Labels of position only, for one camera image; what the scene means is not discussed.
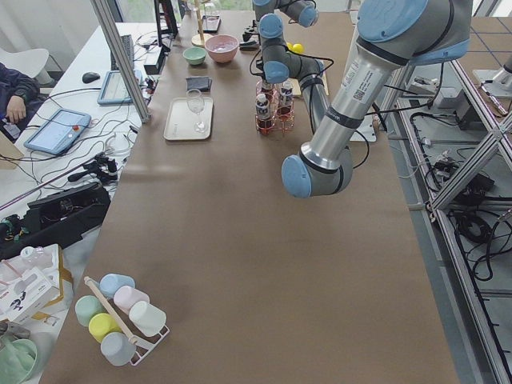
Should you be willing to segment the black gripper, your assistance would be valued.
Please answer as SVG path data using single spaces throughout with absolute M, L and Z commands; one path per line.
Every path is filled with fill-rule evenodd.
M 258 26 L 248 26 L 242 32 L 242 40 L 239 43 L 240 50 L 258 50 L 260 48 L 260 37 Z

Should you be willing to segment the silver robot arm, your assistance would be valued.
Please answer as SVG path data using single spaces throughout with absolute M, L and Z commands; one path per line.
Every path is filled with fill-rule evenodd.
M 241 48 L 270 47 L 276 43 L 285 51 L 290 51 L 284 38 L 284 24 L 276 11 L 284 13 L 294 23 L 303 27 L 314 25 L 319 16 L 315 1 L 252 1 L 255 20 L 242 33 Z

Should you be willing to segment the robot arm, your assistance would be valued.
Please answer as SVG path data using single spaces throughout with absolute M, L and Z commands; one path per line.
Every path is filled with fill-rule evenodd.
M 296 198 L 336 194 L 349 184 L 353 162 L 350 138 L 392 72 L 462 57 L 470 42 L 470 1 L 364 1 L 350 45 L 352 60 L 334 100 L 328 100 L 321 63 L 289 52 L 282 11 L 309 27 L 318 20 L 311 1 L 253 3 L 264 78 L 282 83 L 296 78 L 311 114 L 314 135 L 282 164 L 282 183 Z

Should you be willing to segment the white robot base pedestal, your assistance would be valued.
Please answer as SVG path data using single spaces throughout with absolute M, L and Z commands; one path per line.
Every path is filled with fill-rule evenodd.
M 374 127 L 373 115 L 367 115 L 364 117 L 361 125 L 357 128 L 356 132 L 350 138 L 351 142 L 376 142 L 377 134 Z

